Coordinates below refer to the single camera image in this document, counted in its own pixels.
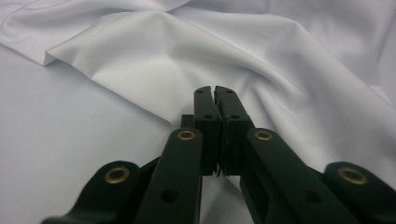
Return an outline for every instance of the wrinkled fabric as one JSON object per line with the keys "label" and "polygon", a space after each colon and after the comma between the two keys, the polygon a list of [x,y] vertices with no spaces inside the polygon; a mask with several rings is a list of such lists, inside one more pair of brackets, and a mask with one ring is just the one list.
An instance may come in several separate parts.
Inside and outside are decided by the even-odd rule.
{"label": "wrinkled fabric", "polygon": [[191,93],[235,90],[310,166],[396,187],[394,1],[6,1],[0,43],[61,60],[175,127]]}

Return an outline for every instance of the screw hole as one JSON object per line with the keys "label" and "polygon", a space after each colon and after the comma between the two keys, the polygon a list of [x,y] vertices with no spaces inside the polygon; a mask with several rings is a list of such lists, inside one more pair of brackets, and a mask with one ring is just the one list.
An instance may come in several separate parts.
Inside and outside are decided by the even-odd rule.
{"label": "screw hole", "polygon": [[181,140],[191,140],[195,137],[195,133],[192,131],[181,131],[177,134],[177,137]]}
{"label": "screw hole", "polygon": [[350,167],[340,168],[338,170],[338,174],[341,177],[343,177],[346,181],[357,185],[364,185],[368,181],[365,175]]}
{"label": "screw hole", "polygon": [[161,194],[161,198],[166,203],[173,203],[178,198],[178,192],[175,189],[166,189]]}
{"label": "screw hole", "polygon": [[131,172],[125,166],[115,167],[107,171],[105,181],[108,184],[118,184],[126,180]]}
{"label": "screw hole", "polygon": [[263,141],[268,141],[273,138],[273,136],[270,133],[263,132],[263,131],[255,132],[254,136],[256,136],[258,139],[263,140]]}

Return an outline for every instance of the black plastic part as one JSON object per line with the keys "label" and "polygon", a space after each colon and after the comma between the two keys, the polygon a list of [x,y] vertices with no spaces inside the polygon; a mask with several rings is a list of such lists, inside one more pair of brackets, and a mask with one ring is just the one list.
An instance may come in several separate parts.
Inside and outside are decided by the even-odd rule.
{"label": "black plastic part", "polygon": [[[290,207],[281,207],[278,216],[268,211],[263,223],[359,223],[277,133],[250,130],[245,152],[245,163],[252,164],[252,172],[268,193],[270,209],[273,202]],[[285,214],[295,220],[285,221]]]}
{"label": "black plastic part", "polygon": [[193,127],[204,136],[203,174],[213,175],[218,170],[219,116],[208,86],[194,92]]}
{"label": "black plastic part", "polygon": [[230,89],[216,87],[215,105],[222,119],[219,167],[224,175],[240,175],[242,144],[254,124],[236,93]]}
{"label": "black plastic part", "polygon": [[[113,175],[127,175],[119,183],[106,182],[106,174],[121,168]],[[50,217],[43,224],[118,224],[134,220],[141,201],[138,190],[139,168],[127,161],[114,161],[103,166],[87,183],[73,209],[63,217]]]}
{"label": "black plastic part", "polygon": [[140,176],[139,176],[138,185],[135,190],[136,194],[138,195],[136,199],[138,200],[139,205],[142,202],[143,195],[146,192],[146,189],[149,187],[149,182],[152,178],[152,174],[154,173],[159,160],[160,157],[147,163],[146,165],[140,167],[139,169]]}
{"label": "black plastic part", "polygon": [[134,224],[199,222],[202,146],[196,129],[170,134]]}
{"label": "black plastic part", "polygon": [[349,162],[331,163],[323,180],[362,223],[396,223],[396,192],[378,177]]}
{"label": "black plastic part", "polygon": [[193,128],[194,127],[194,115],[182,115],[180,128]]}
{"label": "black plastic part", "polygon": [[262,175],[265,184],[256,176],[250,162],[244,162],[240,187],[255,224],[299,223],[284,196],[269,175]]}

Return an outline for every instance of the brass grommet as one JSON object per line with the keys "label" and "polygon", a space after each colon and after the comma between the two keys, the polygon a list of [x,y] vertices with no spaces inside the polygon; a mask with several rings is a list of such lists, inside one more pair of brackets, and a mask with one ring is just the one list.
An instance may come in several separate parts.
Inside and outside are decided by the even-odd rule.
{"label": "brass grommet", "polygon": [[[116,172],[121,172],[120,176],[114,177]],[[118,184],[126,180],[131,172],[125,166],[115,167],[107,171],[105,175],[105,181],[109,184]]]}
{"label": "brass grommet", "polygon": [[364,185],[368,181],[365,175],[351,167],[341,167],[338,169],[338,174],[352,184]]}
{"label": "brass grommet", "polygon": [[177,137],[181,140],[191,140],[195,137],[195,133],[192,131],[181,131],[177,134]]}
{"label": "brass grommet", "polygon": [[257,131],[254,133],[254,136],[262,141],[269,141],[273,138],[273,136],[265,131]]}

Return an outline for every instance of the white fabric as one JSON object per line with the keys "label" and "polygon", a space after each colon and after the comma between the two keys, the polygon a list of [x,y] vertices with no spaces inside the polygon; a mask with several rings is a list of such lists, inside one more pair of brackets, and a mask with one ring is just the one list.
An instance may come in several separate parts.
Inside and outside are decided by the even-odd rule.
{"label": "white fabric", "polygon": [[203,86],[311,167],[364,166],[396,188],[394,1],[6,1],[0,43],[71,64],[176,128]]}

